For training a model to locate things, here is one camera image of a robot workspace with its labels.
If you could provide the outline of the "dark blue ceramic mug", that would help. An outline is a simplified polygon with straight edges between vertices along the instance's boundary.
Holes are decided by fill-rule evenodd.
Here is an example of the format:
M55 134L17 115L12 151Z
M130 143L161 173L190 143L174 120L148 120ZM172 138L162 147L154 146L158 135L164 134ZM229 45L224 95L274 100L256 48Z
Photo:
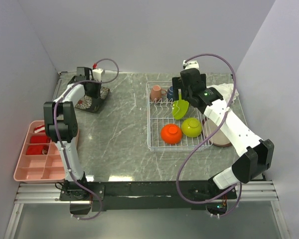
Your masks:
M169 101L173 101L173 86L170 86L167 90L166 97Z

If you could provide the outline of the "black floral square plate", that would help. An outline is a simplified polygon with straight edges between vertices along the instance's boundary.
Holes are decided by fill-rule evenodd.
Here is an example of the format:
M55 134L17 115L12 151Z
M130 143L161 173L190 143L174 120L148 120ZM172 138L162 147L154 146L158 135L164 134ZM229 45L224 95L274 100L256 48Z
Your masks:
M109 88L101 87L100 96L98 98L93 98L91 96L85 95L78 101L75 108L85 112L95 114L101 108L109 92L110 92Z

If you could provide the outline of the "green plate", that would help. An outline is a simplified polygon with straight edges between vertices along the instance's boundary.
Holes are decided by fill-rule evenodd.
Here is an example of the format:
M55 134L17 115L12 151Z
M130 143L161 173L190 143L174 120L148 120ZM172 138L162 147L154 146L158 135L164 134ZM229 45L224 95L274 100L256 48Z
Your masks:
M187 102L186 100L180 99L178 101L174 101L172 104L173 118L176 120L183 118L186 115L188 108L189 102Z

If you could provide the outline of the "pink ceramic mug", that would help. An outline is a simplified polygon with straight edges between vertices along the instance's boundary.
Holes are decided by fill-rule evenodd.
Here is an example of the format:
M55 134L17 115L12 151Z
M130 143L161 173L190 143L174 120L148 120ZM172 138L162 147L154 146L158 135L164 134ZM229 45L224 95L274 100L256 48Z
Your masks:
M150 100L152 102L158 102L166 94L167 94L167 90L163 89L159 85L154 85L150 92Z

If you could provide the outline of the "green bowl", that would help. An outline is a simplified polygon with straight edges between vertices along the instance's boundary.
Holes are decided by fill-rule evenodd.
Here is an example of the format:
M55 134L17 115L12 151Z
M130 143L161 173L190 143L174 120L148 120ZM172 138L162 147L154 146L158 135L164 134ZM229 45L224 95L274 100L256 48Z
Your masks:
M202 123L196 118L187 118L182 123L181 130L187 137L198 137L202 133Z

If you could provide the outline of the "brown rimmed round plate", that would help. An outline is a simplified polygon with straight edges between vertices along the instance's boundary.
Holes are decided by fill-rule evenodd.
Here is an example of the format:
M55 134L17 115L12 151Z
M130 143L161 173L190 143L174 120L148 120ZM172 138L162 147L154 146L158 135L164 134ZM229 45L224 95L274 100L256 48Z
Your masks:
M217 125L208 118L202 121L202 132L205 137L208 137L212 132L215 131ZM225 134L218 130L210 139L209 142L218 147L229 147L231 146L230 140L225 136Z

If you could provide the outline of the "orange bowl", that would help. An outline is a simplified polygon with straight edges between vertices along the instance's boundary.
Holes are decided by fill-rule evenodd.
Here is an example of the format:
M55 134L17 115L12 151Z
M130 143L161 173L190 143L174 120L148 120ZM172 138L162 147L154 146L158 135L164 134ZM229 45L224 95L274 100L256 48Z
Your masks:
M160 136L165 143L177 144L182 139L182 131L179 126L170 123L161 129Z

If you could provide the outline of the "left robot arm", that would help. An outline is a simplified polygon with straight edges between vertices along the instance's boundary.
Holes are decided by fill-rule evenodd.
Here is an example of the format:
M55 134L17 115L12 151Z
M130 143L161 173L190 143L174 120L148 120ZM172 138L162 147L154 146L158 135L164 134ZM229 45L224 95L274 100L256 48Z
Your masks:
M63 190L72 191L78 200L84 200L89 196L91 199L97 198L101 201L100 196L88 186L76 148L78 123L74 108L86 94L88 83L93 86L100 85L94 80L91 68L78 67L76 75L65 91L55 100L44 103L44 128L46 135L56 144L63 162L65 170Z

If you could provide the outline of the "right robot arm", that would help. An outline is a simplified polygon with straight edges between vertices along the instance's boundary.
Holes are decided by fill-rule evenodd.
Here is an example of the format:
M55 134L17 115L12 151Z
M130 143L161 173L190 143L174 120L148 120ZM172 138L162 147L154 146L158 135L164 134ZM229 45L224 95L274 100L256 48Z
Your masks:
M267 171L272 163L274 144L253 133L230 109L220 92L206 86L206 75L185 69L172 78L174 100L183 99L217 125L234 146L239 158L229 168L209 179L208 192L220 198L237 183L248 183Z

